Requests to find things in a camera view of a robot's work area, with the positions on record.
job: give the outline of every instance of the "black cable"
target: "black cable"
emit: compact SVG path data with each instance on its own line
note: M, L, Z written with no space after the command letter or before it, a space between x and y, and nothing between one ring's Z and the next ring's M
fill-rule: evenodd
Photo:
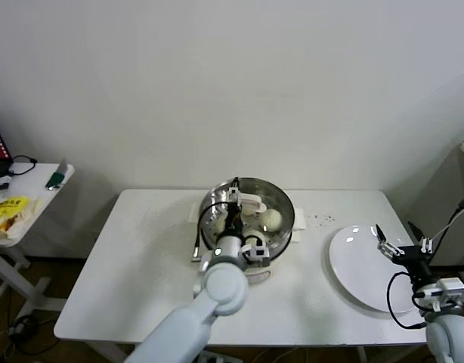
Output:
M259 240L259 241L261 241L262 243L264 243L264 241L263 241L260 237L255 236L255 235L253 235L253 234L251 234L251 235L247 236L246 238L244 238L244 241L247 241L247 240L250 239L250 238L255 238L256 240ZM247 257L247 255L246 255L245 252L242 253L242 256L244 256L244 259L246 259L247 262L251 262L251 260L249 259L249 257Z
M217 203L210 204L209 206L207 206L206 208L204 208L204 210L200 213L199 221L198 221L197 224L196 224L195 247L200 247L200 222L202 221L203 216L204 216L204 215L209 211L209 209L212 208L213 206L218 206L218 205L222 205L222 204L227 204L227 205L229 205L230 202L217 202ZM205 245L207 246L207 248L208 248L209 250L211 250L210 246L206 243L205 239L204 239L204 243L205 243Z
M390 289L391 289L391 285L393 284L393 281L395 280L395 278L397 278L398 276L401 276L401 275L410 277L410 275L407 274L406 272L397 272L396 274L394 274L394 275L391 277L390 282L388 282L388 287L386 288L386 304L387 304L387 306L388 306L388 311L390 312L391 317L393 318L393 320L395 321L395 323L397 323L397 325L398 325L399 327L402 327L403 329L406 329L406 330L422 329L423 327L426 327L426 326L427 326L427 324L426 324L425 322L423 322L423 323L418 323L418 324L414 324L414 325L403 325L403 324L400 323L400 321L397 319L397 317L395 316L395 314L393 313L393 310L392 310L392 308L391 308L391 303L390 303Z
M22 348L21 344L30 341L37 334L39 327L55 323L56 321L56 319L50 319L47 321L37 322L37 319L32 315L21 316L12 324L11 329L9 330L8 339L12 342L12 344L14 344L15 350L19 353L24 355L40 355L53 349L60 342L60 339L57 338L50 346L47 346L37 352L28 352Z
M12 158L12 161L15 162L15 160L18 158L18 157L25 157L26 159L28 159L28 161L30 161L32 163L32 166L30 168L28 168L28 170L24 171L24 172L13 172L11 170L8 171L8 175L9 176L18 176L18 175L24 175L24 174L27 174L28 172L30 172L32 169L34 169L36 167L36 164L37 164L37 159L34 159L33 157L28 157L27 155L17 155L15 157Z
M43 353L46 353L48 351L50 351L51 349L53 349L57 344L60 343L60 339L59 338L56 338L56 341L53 342L50 346L42 349L42 350L39 350L37 352L27 352L26 350L22 349L21 346L19 346L19 344L15 344L15 350L17 350L20 354L24 354L24 355L40 355L40 354L43 354Z
M434 309L424 308L423 306L419 305L417 301L415 301L414 295L412 295L412 303L418 310L423 310L424 312L434 312Z
M456 218L456 216L462 211L462 208L460 208L459 206L457 207L457 209L453 212L452 216L450 217L449 219L449 222L447 223L447 225L449 225L454 218ZM449 227L445 228L445 231L442 233L441 235L441 238L438 240L438 244L437 246L435 247L435 250L432 254L432 257L430 257L430 261L429 263L434 259L435 255L437 254L437 251L440 249L441 245L442 245L442 242L444 241L444 237L445 237L445 234L447 234L447 232L449 231Z

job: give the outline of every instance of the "white wall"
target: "white wall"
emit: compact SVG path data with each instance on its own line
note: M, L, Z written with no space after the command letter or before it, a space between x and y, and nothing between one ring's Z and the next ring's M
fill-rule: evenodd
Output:
M233 175L407 216L464 138L464 2L0 2L0 127L78 169L30 253L85 256L123 188Z

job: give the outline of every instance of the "metal bowl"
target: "metal bowl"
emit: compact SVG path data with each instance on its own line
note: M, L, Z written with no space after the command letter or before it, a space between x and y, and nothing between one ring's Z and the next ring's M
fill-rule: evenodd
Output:
M226 201L227 191L233 179L224 181L213 188L202 200L200 213L213 203ZM244 224L244 235L247 232L258 231L266 238L266 245L269 247L270 258L277 258L288 246L292 236L292 226L294 225L294 208L289 197L279 187L268 181L256 178L240 178L240 191L247 194L255 194L262 198L268 209L277 210L282 218L282 224L278 231L266 232L259 226L258 214L252 216L242 216ZM218 205L210 208L200 221L200 233L204 244L212 250L215 246L220 230L218 223L226 216L226 205Z

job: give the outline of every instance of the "white plate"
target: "white plate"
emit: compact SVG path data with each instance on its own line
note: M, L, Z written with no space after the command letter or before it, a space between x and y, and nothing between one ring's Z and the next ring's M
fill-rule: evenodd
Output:
M398 240L392 241L398 246ZM352 225L339 231L329 246L329 260L338 280L362 303L388 312L386 288L395 272L406 271L378 250L376 230L369 225ZM407 276L399 276L391 286L390 301L394 312L413 308L412 285Z

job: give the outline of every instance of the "power strip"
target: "power strip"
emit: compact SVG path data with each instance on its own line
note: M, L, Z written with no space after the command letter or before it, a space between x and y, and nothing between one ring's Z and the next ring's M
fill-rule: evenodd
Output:
M243 360L204 350L199 354L197 363L243 363Z

